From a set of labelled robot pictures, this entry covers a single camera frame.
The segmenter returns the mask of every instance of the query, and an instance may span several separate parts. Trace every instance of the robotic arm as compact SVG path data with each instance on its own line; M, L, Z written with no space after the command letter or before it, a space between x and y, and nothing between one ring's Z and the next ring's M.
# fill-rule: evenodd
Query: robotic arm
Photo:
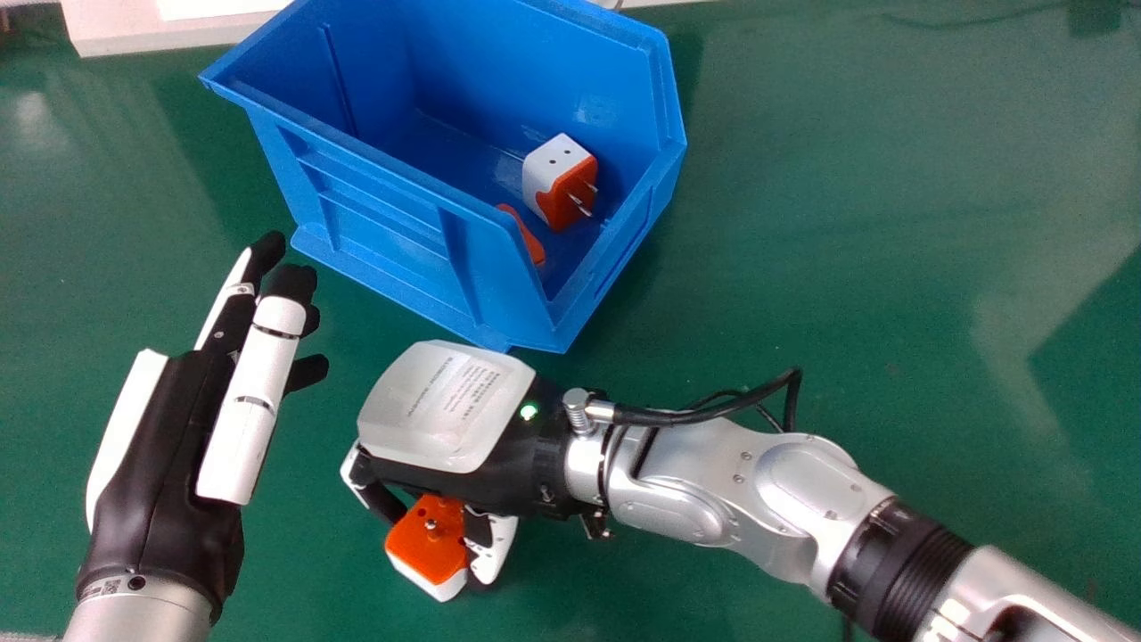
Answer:
M322 356L293 361L319 324L313 268L283 265L260 287L284 253L278 231L242 252L194 350L136 358L88 480L65 642L199 642L221 613L282 397L329 371Z
M395 522L386 542L394 566L442 601L464 577L494 580L517 517L577 515L588 536L604 539L609 517L734 551L808 586L884 642L1141 641L908 507L831 441L726 418L786 384L788 426L796 372L717 406L652 411L559 391L504 356L420 343L369 397L341 473L365 506ZM419 497L414 512L388 486ZM439 519L448 511L462 519Z

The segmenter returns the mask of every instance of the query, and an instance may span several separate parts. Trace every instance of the orange object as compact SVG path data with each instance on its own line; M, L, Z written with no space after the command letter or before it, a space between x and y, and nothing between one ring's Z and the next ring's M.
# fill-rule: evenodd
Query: orange object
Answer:
M388 531L385 552L394 563L397 560L403 563L402 574L414 572L431 586L466 582L468 550L463 544L463 503L435 495L421 496Z
M588 156L555 179L549 192L535 194L535 202L547 216L551 229L561 231L585 216L584 209L594 209L594 189L591 187L597 180L598 160Z
M527 229L527 226L523 224L523 218L519 216L519 212L507 203L500 203L495 205L495 209L505 211L515 217L515 221L519 224L519 230L523 231L523 242L527 245L527 253L531 254L531 261L535 265L547 262L547 250L543 249L543 243L540 243L539 238L531 233L531 229Z

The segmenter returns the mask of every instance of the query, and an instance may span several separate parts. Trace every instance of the green tabletop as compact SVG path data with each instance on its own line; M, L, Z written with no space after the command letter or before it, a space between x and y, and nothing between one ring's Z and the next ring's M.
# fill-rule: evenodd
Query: green tabletop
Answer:
M768 0L667 32L677 195L565 356L634 404L806 369L804 430L974 543L1138 626L1141 10ZM143 348L189 348L236 252L291 231L219 49L80 60L0 44L0 628L59 632L83 490ZM304 257L292 254L294 260ZM284 406L215 640L837 640L806 590L618 528L521 527L502 586L437 604L338 478L408 344L453 339L318 267L329 380Z

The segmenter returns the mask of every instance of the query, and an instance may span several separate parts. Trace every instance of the black and white robotic hand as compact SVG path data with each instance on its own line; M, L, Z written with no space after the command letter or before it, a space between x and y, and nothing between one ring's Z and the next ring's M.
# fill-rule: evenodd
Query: black and white robotic hand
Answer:
M686 411L631 408L559 390L502 355L419 343L370 395L341 476L395 522L386 550L396 569L440 601L495 579L519 517L577 515L591 537L609 537L612 518L734 551L884 642L1141 642L905 505L835 444L796 432L799 383L790 371ZM782 423L759 404L786 387ZM746 408L779 432L726 418ZM405 511L389 487L415 506Z
M221 613L282 398L329 372L323 356L294 361L319 324L317 275L270 273L284 253L280 231L242 252L194 350L135 359L88 480L66 642L197 642Z

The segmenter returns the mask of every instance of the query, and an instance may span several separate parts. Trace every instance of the green surface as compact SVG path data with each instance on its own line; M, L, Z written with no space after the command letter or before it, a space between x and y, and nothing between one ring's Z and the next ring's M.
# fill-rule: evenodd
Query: green surface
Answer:
M674 47L690 139L677 196L570 352L519 356L671 406L800 364L804 429L1136 626L1141 11L1124 11L638 14ZM135 353L187 349L236 252L292 222L244 114L195 80L218 49L79 60L50 15L15 19L0 628L58 632L87 472ZM398 578L338 464L386 365L450 338L319 271L306 350L333 369L285 405L215 640L839 637L807 591L629 529L596 544L528 522L502 587L446 606Z

